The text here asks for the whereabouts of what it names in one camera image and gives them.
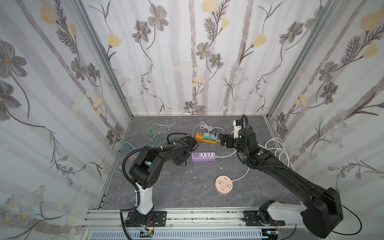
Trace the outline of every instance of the aluminum frame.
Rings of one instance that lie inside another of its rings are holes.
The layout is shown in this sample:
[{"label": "aluminum frame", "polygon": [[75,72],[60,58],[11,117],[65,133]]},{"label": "aluminum frame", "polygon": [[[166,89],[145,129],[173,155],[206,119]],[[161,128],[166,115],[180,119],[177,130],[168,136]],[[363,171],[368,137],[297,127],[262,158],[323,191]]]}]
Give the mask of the aluminum frame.
[{"label": "aluminum frame", "polygon": [[319,20],[316,21],[307,41],[305,42],[303,48],[301,49],[298,57],[296,58],[295,63],[293,64],[291,70],[289,71],[287,77],[285,78],[276,98],[273,100],[273,103],[268,111],[268,116],[275,114],[277,107],[283,100],[285,94],[288,92],[291,83],[293,82],[297,72],[300,70],[301,66],[305,62],[305,59],[309,55],[310,51],[314,47],[318,36],[321,34],[323,29],[328,24],[328,21],[331,19],[333,12],[336,10],[337,5],[340,0],[328,0],[323,8],[322,13],[319,16]]},{"label": "aluminum frame", "polygon": [[96,54],[99,56],[99,59],[101,60],[103,67],[106,70],[106,73],[107,73],[109,79],[111,80],[111,84],[113,85],[113,88],[115,89],[115,92],[116,92],[121,104],[124,107],[125,114],[127,114],[128,118],[130,120],[132,120],[133,113],[132,113],[131,109],[129,108],[129,105],[126,101],[126,97],[124,96],[123,92],[121,91],[119,82],[116,79],[115,74],[113,74],[113,70],[112,70],[111,64],[108,60],[108,57],[105,53],[105,49],[104,49],[103,45],[101,44],[100,39],[98,38],[98,36],[96,34],[96,31],[93,28],[93,25],[91,23],[91,20],[89,19],[89,16],[87,14],[87,11],[84,8],[83,3],[81,2],[81,0],[71,0],[71,2],[75,8],[75,11],[76,11],[78,17],[80,18],[80,21],[81,21],[83,27],[85,28],[85,30],[87,32],[88,37],[91,40],[91,44],[93,45],[93,48],[94,48]]}]

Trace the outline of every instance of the gray marble floor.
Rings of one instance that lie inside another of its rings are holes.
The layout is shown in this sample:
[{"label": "gray marble floor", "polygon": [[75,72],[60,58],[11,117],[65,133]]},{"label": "gray marble floor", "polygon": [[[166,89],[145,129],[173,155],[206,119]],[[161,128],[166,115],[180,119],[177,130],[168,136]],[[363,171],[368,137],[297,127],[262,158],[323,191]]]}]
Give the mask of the gray marble floor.
[{"label": "gray marble floor", "polygon": [[[232,121],[240,116],[137,116],[133,117],[126,141],[136,148],[141,148],[151,138],[147,135],[149,128],[155,124],[164,124],[170,127],[171,132],[185,132],[192,134],[193,128],[205,121],[208,125],[224,128],[226,133],[233,131]],[[249,124],[256,132],[257,141],[265,144],[271,139],[262,116],[249,116]],[[199,127],[196,132],[205,132]],[[132,151],[128,144],[123,146],[117,166],[120,166],[126,154]],[[217,156],[226,156],[233,153],[220,144],[199,142],[196,152],[215,152]],[[233,155],[227,158],[218,158],[213,162],[193,162],[187,160],[187,166],[176,166],[170,160],[163,166],[157,183],[153,186],[153,204],[158,208],[169,207],[245,207],[260,206],[267,200],[273,199],[287,204],[299,204],[299,200],[279,184],[274,178],[250,169],[241,180],[233,183],[233,190],[227,195],[220,195],[215,190],[215,179],[226,175],[231,179],[241,177],[247,171],[238,158]],[[123,174],[114,172],[106,193],[102,209],[121,209],[135,205],[134,188],[127,182]]]}]

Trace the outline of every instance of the purple power strip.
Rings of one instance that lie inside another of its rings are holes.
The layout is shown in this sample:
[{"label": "purple power strip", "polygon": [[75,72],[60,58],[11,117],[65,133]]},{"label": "purple power strip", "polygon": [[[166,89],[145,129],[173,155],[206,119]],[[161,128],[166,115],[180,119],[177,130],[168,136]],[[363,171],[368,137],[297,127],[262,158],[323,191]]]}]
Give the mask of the purple power strip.
[{"label": "purple power strip", "polygon": [[214,152],[193,152],[192,161],[194,162],[207,162],[214,161],[216,154]]}]

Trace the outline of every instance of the red wire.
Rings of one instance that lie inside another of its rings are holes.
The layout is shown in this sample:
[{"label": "red wire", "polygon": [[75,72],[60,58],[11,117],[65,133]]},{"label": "red wire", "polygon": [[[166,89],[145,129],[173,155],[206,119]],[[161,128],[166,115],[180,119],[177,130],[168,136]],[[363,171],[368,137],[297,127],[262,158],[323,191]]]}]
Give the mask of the red wire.
[{"label": "red wire", "polygon": [[275,222],[276,222],[276,231],[280,227],[280,233],[281,233],[281,226],[280,226],[279,222],[278,221],[275,221]]},{"label": "red wire", "polygon": [[146,226],[145,228],[147,228],[147,227],[149,227],[149,226],[151,226],[152,225],[152,223],[155,221],[155,218],[153,218],[152,219],[152,222],[148,225],[148,226]]}]

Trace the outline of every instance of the white power cable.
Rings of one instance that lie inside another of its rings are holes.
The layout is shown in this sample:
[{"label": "white power cable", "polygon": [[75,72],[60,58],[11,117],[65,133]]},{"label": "white power cable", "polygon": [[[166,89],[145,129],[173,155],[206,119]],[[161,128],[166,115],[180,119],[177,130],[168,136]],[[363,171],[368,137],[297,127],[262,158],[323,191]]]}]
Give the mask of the white power cable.
[{"label": "white power cable", "polygon": [[237,179],[235,179],[235,180],[232,180],[232,182],[242,179],[243,177],[245,177],[245,175],[246,175],[248,172],[249,172],[249,168],[247,169],[247,172],[246,172],[244,175],[242,175],[241,177],[239,177],[239,178],[237,178]]},{"label": "white power cable", "polygon": [[[281,145],[281,147],[278,146],[278,147],[271,147],[271,148],[268,148],[268,147],[267,147],[267,144],[270,143],[270,142],[272,142],[272,141],[274,141],[274,142],[278,142],[278,143]],[[263,147],[263,148],[265,148],[265,149],[267,149],[267,150],[273,150],[273,149],[275,149],[275,150],[276,150],[276,151],[275,151],[275,156],[276,156],[276,154],[278,153],[278,151],[281,151],[281,153],[279,153],[279,156],[278,156],[280,162],[284,163],[287,167],[291,168],[292,170],[295,170],[295,168],[293,167],[293,164],[292,164],[292,162],[291,162],[291,159],[289,158],[289,154],[288,154],[287,151],[285,150],[285,145],[284,145],[284,141],[283,141],[283,140],[281,140],[281,139],[278,138],[278,137],[274,137],[274,138],[268,140],[268,141],[265,143],[265,146],[262,146],[262,145],[260,145],[260,144],[259,144],[259,146],[260,146],[260,147]]]},{"label": "white power cable", "polygon": [[232,156],[233,154],[235,154],[237,152],[237,150],[235,150],[233,153],[229,154],[228,156],[223,156],[223,157],[230,157]]},{"label": "white power cable", "polygon": [[212,126],[208,126],[208,124],[206,124],[204,121],[200,121],[200,124],[197,124],[197,125],[195,126],[195,128],[193,129],[192,137],[194,136],[195,129],[196,129],[197,126],[200,126],[200,129],[206,129],[208,132],[213,132],[214,129],[221,129],[221,130],[223,130],[223,132],[224,132],[224,129],[221,128],[221,127],[212,127]]}]

